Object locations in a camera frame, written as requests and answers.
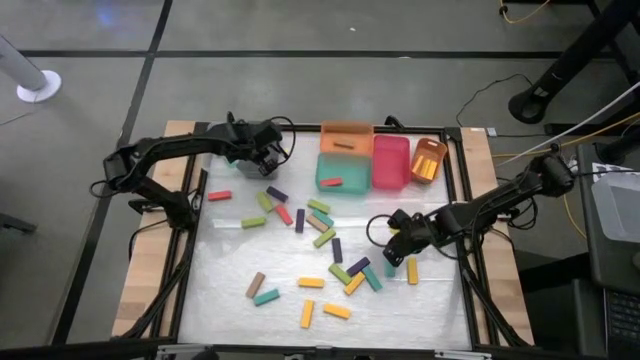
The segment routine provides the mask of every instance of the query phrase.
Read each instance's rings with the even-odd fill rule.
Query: yellow block
[[[356,276],[352,278],[349,285],[344,287],[344,292],[346,292],[347,295],[353,294],[353,292],[356,291],[358,286],[360,286],[360,284],[362,284],[363,281],[364,281],[364,274],[362,272],[357,273]]]
[[[351,310],[345,307],[333,305],[333,304],[326,304],[324,306],[324,312],[326,312],[327,314],[331,314],[333,316],[341,317],[343,319],[348,319],[351,316]]]
[[[300,326],[308,329],[311,326],[311,314],[313,313],[313,300],[305,300],[304,308],[302,309],[302,320],[300,320]]]
[[[437,167],[438,167],[438,163],[435,161],[432,161],[431,164],[429,164],[429,170],[427,170],[427,176],[426,176],[427,179],[433,180],[433,177],[436,175]]]
[[[298,279],[298,286],[300,286],[300,287],[323,288],[324,287],[324,279],[320,279],[320,278],[299,278]]]
[[[422,164],[422,160],[424,159],[424,156],[420,155],[418,157],[418,160],[416,160],[416,164],[413,165],[413,169],[411,170],[414,173],[418,172],[418,169],[420,169],[420,164]]]
[[[407,274],[409,278],[409,284],[415,285],[418,283],[418,263],[416,258],[410,257],[407,261]]]
[[[427,161],[424,162],[424,166],[422,167],[422,173],[420,174],[420,176],[422,177],[426,177],[427,176],[427,171],[429,170],[429,166],[431,166],[431,163],[433,161],[427,159]]]

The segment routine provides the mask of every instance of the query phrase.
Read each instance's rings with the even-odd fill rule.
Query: wooden block
[[[407,277],[409,284],[416,285],[418,283],[418,262],[415,257],[407,260]]]
[[[313,216],[315,216],[316,219],[322,221],[325,225],[327,225],[328,227],[332,227],[333,226],[333,220],[331,220],[330,217],[328,217],[325,213],[323,213],[322,211],[319,210],[313,210]]]
[[[396,267],[391,265],[391,263],[387,259],[384,259],[384,276],[386,277],[396,276]]]
[[[331,178],[320,180],[320,186],[340,186],[342,185],[342,178]]]
[[[300,327],[308,329],[311,326],[311,314],[313,314],[313,300],[305,300]]]
[[[422,164],[422,160],[424,160],[424,156],[418,156],[418,160],[416,160],[416,163],[413,165],[413,169],[411,169],[412,172],[417,173],[418,170],[420,170],[420,164]]]
[[[367,279],[367,282],[369,283],[373,291],[382,289],[382,284],[380,284],[380,280],[378,280],[378,277],[376,276],[376,273],[373,272],[371,266],[365,266],[365,268],[362,269],[362,273],[364,274],[364,277]]]
[[[354,149],[355,148],[355,145],[354,145],[353,141],[346,140],[346,139],[335,140],[333,142],[333,146],[337,146],[337,147],[341,147],[341,148],[345,148],[345,149]]]
[[[271,203],[271,200],[269,200],[269,198],[267,197],[267,194],[263,192],[259,192],[256,195],[256,200],[258,200],[258,204],[260,204],[260,207],[265,212],[271,212],[271,210],[273,210],[273,204]]]
[[[329,229],[324,234],[318,236],[318,238],[313,241],[313,245],[319,248],[320,246],[324,245],[327,241],[331,240],[331,238],[334,236],[336,236],[336,231],[333,229]]]
[[[280,215],[280,219],[282,219],[282,222],[284,222],[285,225],[289,226],[293,224],[293,220],[291,219],[291,216],[289,216],[289,212],[287,212],[287,209],[284,207],[284,205],[278,204],[276,205],[275,209],[278,215]]]
[[[267,218],[262,216],[259,218],[244,219],[242,220],[241,225],[243,229],[248,229],[256,226],[262,226],[266,222],[267,222]]]
[[[351,276],[344,272],[344,270],[342,270],[337,264],[331,264],[331,266],[329,266],[329,271],[333,275],[335,275],[335,277],[337,277],[338,280],[340,280],[343,284],[349,285],[349,283],[351,282]]]
[[[287,202],[289,199],[289,195],[283,193],[282,191],[274,188],[273,186],[269,186],[267,188],[267,194],[273,196],[274,198],[280,200],[280,202]]]
[[[304,231],[304,209],[298,209],[296,213],[296,232],[302,234]]]
[[[349,276],[354,276],[355,274],[362,271],[362,269],[364,269],[364,267],[369,265],[370,263],[371,262],[369,261],[369,258],[365,256],[362,259],[358,260],[357,263],[351,265],[351,267],[347,269],[347,274],[349,274]]]
[[[315,288],[323,288],[324,287],[324,279],[320,278],[299,278],[298,286],[300,287],[315,287]]]
[[[331,209],[329,205],[323,204],[320,201],[313,200],[313,199],[309,200],[309,202],[307,203],[307,206],[312,209],[320,210],[325,214],[328,214],[329,210]]]
[[[364,276],[363,273],[361,273],[361,272],[357,273],[356,276],[353,277],[353,280],[351,280],[349,285],[344,287],[344,292],[346,292],[347,295],[353,294],[353,292],[356,291],[358,286],[360,286],[360,284],[362,284],[364,279],[365,279],[365,276]]]
[[[324,312],[333,316],[341,317],[343,319],[348,319],[351,316],[351,310],[333,304],[325,304]]]
[[[340,246],[340,239],[331,239],[331,248],[333,249],[333,262],[336,264],[342,263],[342,247]]]
[[[262,282],[264,281],[264,274],[261,272],[257,272],[256,276],[253,277],[253,281],[251,281],[251,285],[249,285],[249,289],[247,289],[247,297],[253,299],[254,296],[256,296],[256,293],[258,293],[258,289],[260,288],[260,285],[262,285]]]
[[[268,303],[269,301],[273,301],[280,297],[280,293],[278,289],[273,289],[271,291],[267,291],[264,294],[260,294],[253,298],[253,304],[255,306],[260,306]]]
[[[325,233],[325,232],[327,232],[327,230],[329,230],[329,227],[327,226],[327,224],[325,224],[322,221],[318,220],[318,218],[313,216],[313,215],[307,216],[307,222],[309,224],[311,224],[311,226],[313,226],[314,228],[318,229],[318,231],[320,231],[322,233]]]
[[[218,192],[209,193],[207,198],[209,199],[209,201],[231,199],[231,191],[218,191]]]
[[[429,164],[429,169],[427,170],[427,175],[425,177],[429,180],[433,180],[433,177],[436,175],[437,167],[438,167],[438,163],[435,161],[432,161],[431,164]]]

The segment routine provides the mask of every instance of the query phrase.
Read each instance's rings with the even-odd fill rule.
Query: teal container
[[[320,181],[342,178],[341,186],[322,186]],[[316,186],[324,192],[362,195],[371,189],[371,158],[320,153],[316,167]]]

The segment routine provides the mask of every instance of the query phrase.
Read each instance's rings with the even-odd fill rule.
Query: green block
[[[373,291],[378,291],[382,289],[382,284],[380,284],[380,280],[378,280],[378,277],[373,272],[373,269],[371,268],[371,266],[369,265],[365,266],[365,268],[362,269],[362,272],[364,273],[364,277],[367,279],[367,282],[369,283],[369,285],[371,285],[371,288],[373,289]]]
[[[262,216],[259,218],[251,218],[242,220],[242,228],[248,229],[251,227],[262,226],[267,222],[267,218]]]
[[[266,193],[259,192],[258,195],[256,195],[256,200],[258,200],[258,204],[260,204],[260,207],[264,211],[271,212],[271,210],[273,210],[273,204]]]
[[[320,210],[313,210],[313,216],[316,217],[316,219],[322,221],[325,225],[327,225],[328,227],[332,227],[333,226],[333,220],[331,220],[330,217],[328,217],[325,213],[323,213]]]
[[[324,245],[327,241],[331,240],[332,237],[336,236],[336,231],[333,229],[327,230],[324,234],[320,235],[317,239],[313,241],[313,245],[316,247],[320,247]]]
[[[396,268],[384,259],[384,276],[386,277],[394,277],[396,276]]]
[[[325,214],[328,214],[329,210],[331,209],[329,207],[329,205],[323,204],[320,201],[313,200],[313,199],[309,200],[309,202],[307,203],[307,206],[312,208],[312,209],[316,209],[316,210],[322,211]]]
[[[331,264],[331,266],[329,266],[329,271],[333,275],[335,275],[338,280],[342,281],[343,284],[349,285],[349,283],[351,282],[351,276],[344,272],[344,270],[342,270],[340,266],[338,266],[338,264]]]
[[[267,291],[264,294],[260,294],[257,295],[253,298],[253,303],[256,306],[260,306],[260,305],[264,305],[266,303],[268,303],[269,301],[273,301],[277,298],[280,297],[280,293],[278,292],[278,289],[273,289],[271,291]]]

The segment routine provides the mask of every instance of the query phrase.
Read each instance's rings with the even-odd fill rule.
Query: orange container
[[[320,152],[373,155],[373,125],[354,121],[323,121]]]
[[[438,176],[438,170],[447,154],[447,145],[422,138],[418,141],[411,161],[411,178],[423,184],[430,184]]]

